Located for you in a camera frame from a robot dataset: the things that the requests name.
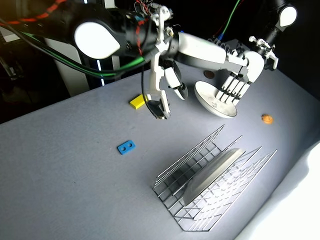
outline metal frame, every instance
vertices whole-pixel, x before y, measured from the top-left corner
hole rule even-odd
[[[185,206],[183,195],[187,184],[210,161],[242,137],[221,150],[214,141],[223,127],[206,137],[155,180],[154,192],[186,232],[210,231],[277,152],[275,150],[258,160],[254,156],[262,147],[243,154],[194,201]]]

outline orange object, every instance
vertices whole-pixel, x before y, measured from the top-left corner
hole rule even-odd
[[[269,114],[263,114],[261,119],[265,124],[272,124],[274,122],[273,117]]]

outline blue block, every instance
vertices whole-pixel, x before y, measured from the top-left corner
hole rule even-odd
[[[125,143],[121,144],[120,146],[118,146],[118,150],[119,152],[124,155],[128,152],[130,152],[131,150],[135,149],[136,145],[133,141],[129,140],[126,141]]]

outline table surface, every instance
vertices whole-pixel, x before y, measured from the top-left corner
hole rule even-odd
[[[196,81],[213,80],[179,66],[189,98],[168,89],[168,120],[130,107],[141,93],[137,74],[0,125],[0,239],[234,239],[313,142],[320,102],[280,71],[264,71],[238,115],[219,118],[193,90]],[[264,113],[274,124],[261,121]],[[223,124],[219,147],[243,135],[237,147],[278,152],[211,232],[183,232],[153,181]],[[127,140],[136,148],[120,155]]]

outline light strip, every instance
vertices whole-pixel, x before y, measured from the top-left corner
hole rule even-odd
[[[96,63],[98,64],[98,69],[99,69],[99,71],[101,71],[101,65],[100,65],[100,61],[99,60],[97,60],[96,61]],[[105,81],[101,78],[101,83],[102,83],[102,86],[104,86],[105,85]]]

